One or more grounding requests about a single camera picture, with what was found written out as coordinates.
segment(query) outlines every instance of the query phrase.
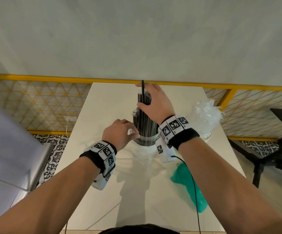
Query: green plastic bag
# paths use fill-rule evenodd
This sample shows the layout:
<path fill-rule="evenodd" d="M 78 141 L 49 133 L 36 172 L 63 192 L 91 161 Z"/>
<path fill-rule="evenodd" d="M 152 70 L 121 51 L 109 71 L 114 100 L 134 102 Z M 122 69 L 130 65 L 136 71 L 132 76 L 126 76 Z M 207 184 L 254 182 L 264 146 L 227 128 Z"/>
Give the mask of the green plastic bag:
<path fill-rule="evenodd" d="M 173 173 L 173 176 L 170 177 L 170 180 L 174 183 L 185 185 L 187 192 L 190 194 L 191 200 L 196 206 L 195 190 L 193 184 L 194 179 L 192 179 L 190 170 L 184 163 L 178 166 Z M 199 213 L 202 213 L 207 208 L 208 204 L 195 181 L 194 183 L 196 187 L 197 209 Z"/>

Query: white wall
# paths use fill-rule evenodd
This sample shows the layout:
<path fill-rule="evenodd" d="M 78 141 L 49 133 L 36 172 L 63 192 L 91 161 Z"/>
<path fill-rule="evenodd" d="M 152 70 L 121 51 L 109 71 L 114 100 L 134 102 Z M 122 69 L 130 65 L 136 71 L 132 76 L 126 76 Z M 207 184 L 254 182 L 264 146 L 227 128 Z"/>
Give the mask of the white wall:
<path fill-rule="evenodd" d="M 282 85 L 282 0 L 0 0 L 0 73 Z"/>

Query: plastic bag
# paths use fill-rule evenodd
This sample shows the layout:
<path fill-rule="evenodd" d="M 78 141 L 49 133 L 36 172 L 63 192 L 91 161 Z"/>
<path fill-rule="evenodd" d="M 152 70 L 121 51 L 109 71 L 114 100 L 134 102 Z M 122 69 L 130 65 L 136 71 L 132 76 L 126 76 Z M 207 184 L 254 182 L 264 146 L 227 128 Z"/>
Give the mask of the plastic bag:
<path fill-rule="evenodd" d="M 210 138 L 213 129 L 222 119 L 223 112 L 220 107 L 214 107 L 214 99 L 198 101 L 186 119 L 203 140 Z"/>
<path fill-rule="evenodd" d="M 182 163 L 178 166 L 178 168 L 175 170 L 172 177 L 170 177 L 170 180 L 174 183 L 185 185 L 187 192 L 189 193 L 191 200 L 196 206 L 196 198 L 197 198 L 197 210 L 199 213 L 203 212 L 208 204 L 205 200 L 203 194 L 201 193 L 201 190 L 198 188 L 196 182 L 194 179 L 192 179 L 192 175 L 190 173 L 190 170 L 187 168 L 187 166 Z"/>

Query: clear plastic bag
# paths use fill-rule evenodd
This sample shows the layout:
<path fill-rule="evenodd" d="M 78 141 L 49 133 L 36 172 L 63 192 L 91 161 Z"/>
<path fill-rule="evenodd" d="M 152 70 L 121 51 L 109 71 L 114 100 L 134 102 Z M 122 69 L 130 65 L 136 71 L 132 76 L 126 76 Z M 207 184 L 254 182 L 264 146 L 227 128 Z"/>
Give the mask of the clear plastic bag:
<path fill-rule="evenodd" d="M 207 140 L 212 135 L 213 129 L 222 120 L 223 112 L 220 107 L 214 106 L 213 98 L 198 101 L 194 104 L 192 112 L 187 115 L 186 119 L 196 130 L 203 140 Z"/>

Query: forearm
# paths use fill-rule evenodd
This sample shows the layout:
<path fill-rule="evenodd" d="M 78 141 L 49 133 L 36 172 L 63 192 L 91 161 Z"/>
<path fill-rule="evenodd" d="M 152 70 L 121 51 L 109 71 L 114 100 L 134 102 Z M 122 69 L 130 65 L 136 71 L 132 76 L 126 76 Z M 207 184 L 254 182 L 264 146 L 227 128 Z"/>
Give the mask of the forearm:
<path fill-rule="evenodd" d="M 257 233 L 282 220 L 258 189 L 199 137 L 182 143 L 179 152 L 227 232 Z"/>
<path fill-rule="evenodd" d="M 81 157 L 0 217 L 0 233 L 59 233 L 100 173 Z"/>

